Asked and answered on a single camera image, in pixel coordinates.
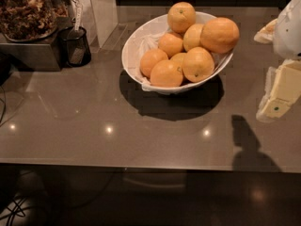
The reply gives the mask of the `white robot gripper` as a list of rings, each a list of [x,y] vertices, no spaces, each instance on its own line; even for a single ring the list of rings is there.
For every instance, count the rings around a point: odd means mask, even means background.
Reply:
[[[291,0],[278,15],[254,36],[259,43],[273,42],[274,52],[285,58],[266,74],[265,94],[256,119],[272,122],[285,115],[301,96],[301,0]]]

